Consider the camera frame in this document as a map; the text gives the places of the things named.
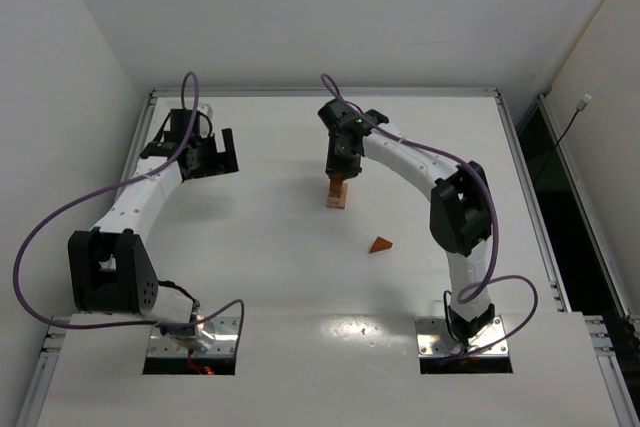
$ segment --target black cable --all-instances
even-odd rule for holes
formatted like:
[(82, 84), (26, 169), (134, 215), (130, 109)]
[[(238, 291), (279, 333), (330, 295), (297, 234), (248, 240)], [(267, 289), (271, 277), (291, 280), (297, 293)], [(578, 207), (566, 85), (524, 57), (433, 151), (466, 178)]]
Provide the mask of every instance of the black cable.
[(187, 289), (185, 289), (184, 287), (180, 287), (175, 282), (171, 282), (170, 280), (159, 280), (158, 287), (167, 287), (168, 289), (177, 290), (178, 292), (182, 293), (182, 295), (184, 295), (189, 300), (191, 300), (193, 303), (197, 303), (198, 305), (200, 305), (200, 302), (198, 302), (193, 295), (187, 292)]
[(460, 340), (458, 340), (458, 338), (455, 335), (453, 335), (453, 332), (451, 331), (451, 319), (449, 318), (449, 305), (447, 304), (447, 294), (451, 296), (453, 295), (450, 290), (445, 290), (442, 293), (442, 303), (444, 304), (444, 321), (447, 324), (447, 332), (449, 332), (449, 337), (451, 337), (453, 340), (461, 344), (462, 342), (460, 342)]
[(208, 115), (203, 114), (200, 111), (198, 111), (198, 117), (204, 117), (204, 120), (207, 121), (207, 124), (209, 125), (209, 133), (207, 134), (207, 137), (211, 137), (211, 135), (213, 135), (213, 123), (211, 122), (211, 119)]
[(164, 133), (164, 128), (167, 126), (167, 122), (169, 121), (169, 118), (171, 117), (171, 112), (169, 112), (167, 114), (167, 116), (164, 118), (164, 120), (162, 121), (162, 125), (160, 126), (160, 129), (158, 130), (158, 133), (153, 137), (153, 141), (154, 142), (160, 142), (160, 139), (162, 139), (162, 134)]
[(558, 148), (558, 145), (560, 145), (560, 142), (562, 142), (562, 139), (564, 139), (564, 136), (567, 135), (567, 132), (569, 132), (569, 129), (573, 125), (573, 122), (576, 120), (576, 117), (578, 116), (578, 114), (580, 112), (582, 112), (582, 110), (576, 109), (576, 111), (573, 113), (573, 117), (571, 117), (571, 120), (569, 121), (569, 124), (564, 129), (564, 132), (562, 132), (562, 135), (558, 138), (558, 140), (556, 140), (556, 143), (553, 144), (553, 147), (549, 151), (549, 155), (547, 155), (547, 158), (545, 159), (544, 163), (542, 164), (542, 167), (538, 171), (538, 174), (536, 175), (535, 179), (533, 179), (533, 186), (534, 187), (536, 186), (536, 183), (538, 182), (538, 180), (540, 179), (540, 176), (544, 172), (544, 169), (547, 167), (547, 164), (551, 160), (551, 157), (553, 156), (553, 154), (555, 153), (556, 149)]
[[(167, 122), (169, 121), (170, 117), (171, 117), (171, 113), (167, 114), (167, 116), (162, 121), (162, 125), (160, 126), (160, 129), (158, 129), (158, 132), (153, 137), (153, 141), (154, 142), (160, 142), (160, 139), (162, 139), (162, 134), (164, 133), (164, 128), (167, 126)], [(200, 111), (198, 111), (198, 113), (196, 114), (196, 120), (199, 117), (203, 117), (204, 120), (207, 121), (207, 124), (209, 126), (209, 133), (207, 134), (207, 137), (211, 137), (211, 135), (213, 135), (213, 123), (211, 122), (211, 119), (207, 115), (203, 114)]]

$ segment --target metal bracket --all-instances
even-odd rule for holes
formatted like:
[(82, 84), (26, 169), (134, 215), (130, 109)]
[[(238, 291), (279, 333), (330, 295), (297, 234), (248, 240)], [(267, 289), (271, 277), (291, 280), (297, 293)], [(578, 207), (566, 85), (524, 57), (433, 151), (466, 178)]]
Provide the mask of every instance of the metal bracket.
[(567, 308), (562, 298), (562, 292), (558, 288), (558, 282), (556, 282), (555, 280), (552, 280), (549, 282), (549, 284), (551, 285), (551, 293), (553, 294), (553, 300), (556, 303), (556, 308), (558, 309), (558, 312), (566, 312)]
[[(240, 317), (216, 317), (211, 320), (214, 327), (213, 347), (206, 353), (195, 352), (194, 359), (233, 359), (238, 340)], [(160, 329), (151, 329), (147, 358), (186, 359), (188, 351), (170, 338), (162, 335)]]
[[(438, 359), (457, 354), (460, 344), (455, 342), (447, 331), (447, 324), (443, 317), (418, 317), (416, 319), (416, 334), (418, 339), (418, 356), (420, 358)], [(484, 347), (491, 342), (504, 337), (504, 325), (500, 317), (496, 317), (490, 325), (483, 328), (478, 335), (470, 339), (469, 349)], [(508, 358), (509, 346), (503, 340), (474, 357), (478, 358)]]
[(589, 331), (591, 344), (598, 357), (613, 357), (616, 354), (613, 351), (613, 344), (607, 331), (604, 320), (599, 315), (585, 315), (584, 321)]

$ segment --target black joint housing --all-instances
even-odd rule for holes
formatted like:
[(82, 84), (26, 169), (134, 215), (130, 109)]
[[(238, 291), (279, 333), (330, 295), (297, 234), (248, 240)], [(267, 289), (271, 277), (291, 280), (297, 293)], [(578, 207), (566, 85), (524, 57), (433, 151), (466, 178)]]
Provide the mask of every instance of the black joint housing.
[[(482, 167), (469, 165), (486, 183)], [(471, 175), (458, 166), (447, 179), (436, 180), (431, 191), (431, 234), (447, 252), (468, 257), (471, 250), (491, 236), (491, 216), (487, 199)]]
[[(143, 149), (140, 157), (171, 157), (180, 146), (189, 126), (192, 111), (171, 109), (169, 112), (169, 130), (162, 132)], [(178, 158), (182, 180), (200, 179), (214, 175), (238, 172), (238, 159), (231, 129), (222, 129), (224, 151), (218, 151), (215, 134), (202, 137), (195, 132), (198, 122), (190, 133), (185, 149)]]
[[(364, 115), (376, 125), (389, 122), (386, 116), (373, 109)], [(371, 133), (371, 125), (339, 99), (327, 102), (318, 111), (318, 117), (329, 131), (326, 174), (329, 177), (340, 176), (343, 180), (356, 177), (362, 172), (362, 138)]]
[[(73, 298), (79, 310), (145, 315), (158, 279), (139, 235), (76, 231), (68, 243)], [(113, 259), (115, 268), (100, 263)]]

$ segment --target metal base plate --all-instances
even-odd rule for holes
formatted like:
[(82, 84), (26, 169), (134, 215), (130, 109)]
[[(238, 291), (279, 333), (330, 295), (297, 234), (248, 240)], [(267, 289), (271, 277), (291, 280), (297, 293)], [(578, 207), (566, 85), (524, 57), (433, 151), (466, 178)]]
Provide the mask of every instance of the metal base plate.
[[(461, 344), (454, 341), (447, 331), (444, 317), (416, 318), (416, 334), (418, 338), (418, 356), (421, 359), (439, 359), (461, 352)], [(483, 347), (504, 337), (502, 319), (497, 316), (490, 325), (483, 328), (478, 335), (469, 341), (469, 350)], [(480, 352), (477, 358), (509, 358), (509, 346), (503, 340), (490, 349)]]
[[(214, 326), (213, 346), (205, 353), (196, 352), (194, 359), (232, 359), (238, 340), (240, 317), (216, 317), (211, 320)], [(179, 346), (170, 338), (163, 336), (160, 329), (151, 329), (147, 358), (186, 359), (187, 349)]]

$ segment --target white connector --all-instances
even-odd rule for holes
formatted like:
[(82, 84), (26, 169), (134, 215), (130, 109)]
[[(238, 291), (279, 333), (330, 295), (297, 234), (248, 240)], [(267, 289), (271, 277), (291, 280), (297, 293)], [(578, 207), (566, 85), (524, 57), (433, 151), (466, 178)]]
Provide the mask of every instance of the white connector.
[(584, 97), (582, 97), (582, 99), (580, 99), (580, 102), (578, 102), (578, 105), (576, 105), (576, 110), (579, 112), (582, 112), (584, 109), (587, 108), (587, 105), (589, 105), (589, 102), (591, 102), (591, 95), (584, 94)]

